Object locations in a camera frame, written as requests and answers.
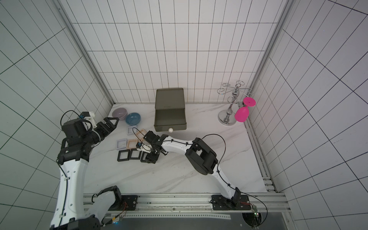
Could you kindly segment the three-drawer storage cabinet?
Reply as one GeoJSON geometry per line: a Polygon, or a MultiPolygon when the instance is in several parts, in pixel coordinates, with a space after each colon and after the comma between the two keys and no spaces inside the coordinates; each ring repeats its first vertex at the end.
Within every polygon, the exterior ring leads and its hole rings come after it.
{"type": "Polygon", "coordinates": [[[157,132],[187,129],[183,88],[165,88],[156,91],[154,128],[157,132]]]}

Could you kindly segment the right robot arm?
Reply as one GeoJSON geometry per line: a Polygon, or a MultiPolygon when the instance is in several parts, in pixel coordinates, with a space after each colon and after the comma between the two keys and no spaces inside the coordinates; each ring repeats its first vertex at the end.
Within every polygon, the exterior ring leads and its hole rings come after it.
{"type": "Polygon", "coordinates": [[[162,153],[164,155],[173,152],[186,156],[193,168],[202,175],[211,176],[220,189],[220,194],[229,208],[238,206],[241,192],[233,187],[223,174],[215,151],[207,145],[203,139],[178,140],[169,135],[158,136],[149,131],[136,144],[137,150],[146,153],[145,162],[155,164],[162,153]]]}

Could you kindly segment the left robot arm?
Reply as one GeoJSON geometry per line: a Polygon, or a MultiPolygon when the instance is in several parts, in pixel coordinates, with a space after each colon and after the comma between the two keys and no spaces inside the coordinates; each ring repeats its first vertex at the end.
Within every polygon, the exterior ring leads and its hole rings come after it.
{"type": "Polygon", "coordinates": [[[66,137],[56,160],[60,184],[50,229],[98,230],[109,210],[124,206],[119,188],[112,186],[100,191],[97,200],[87,211],[83,207],[84,180],[90,154],[117,128],[118,122],[118,118],[106,117],[93,125],[89,120],[77,118],[61,126],[66,137]]]}

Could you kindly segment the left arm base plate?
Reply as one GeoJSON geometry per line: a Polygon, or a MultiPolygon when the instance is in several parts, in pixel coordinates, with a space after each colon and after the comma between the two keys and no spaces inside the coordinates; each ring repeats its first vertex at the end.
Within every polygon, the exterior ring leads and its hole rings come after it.
{"type": "Polygon", "coordinates": [[[138,195],[122,195],[121,198],[118,198],[114,203],[113,210],[116,211],[135,211],[138,203],[138,195]]]}

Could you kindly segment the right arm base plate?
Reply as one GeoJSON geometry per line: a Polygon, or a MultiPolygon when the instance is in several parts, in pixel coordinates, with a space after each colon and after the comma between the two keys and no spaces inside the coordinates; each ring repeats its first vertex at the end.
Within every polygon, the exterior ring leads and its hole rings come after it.
{"type": "Polygon", "coordinates": [[[251,210],[252,205],[249,202],[247,195],[241,195],[237,201],[227,199],[222,195],[212,195],[210,203],[212,209],[216,211],[229,211],[229,210],[251,210]]]}

